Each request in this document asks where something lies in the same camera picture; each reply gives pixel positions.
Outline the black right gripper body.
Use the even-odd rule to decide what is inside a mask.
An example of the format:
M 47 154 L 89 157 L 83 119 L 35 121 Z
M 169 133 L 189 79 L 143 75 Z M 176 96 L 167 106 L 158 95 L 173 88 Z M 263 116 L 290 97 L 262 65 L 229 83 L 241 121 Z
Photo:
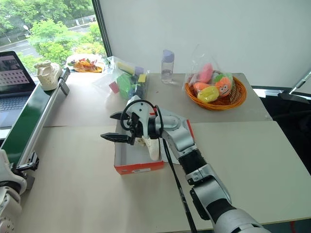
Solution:
M 127 113 L 121 113 L 121 127 L 131 133 L 127 141 L 130 145 L 134 145 L 137 137 L 141 138 L 143 136 L 143 125 L 139 120 L 139 116 L 135 113 L 132 113 L 131 116 Z

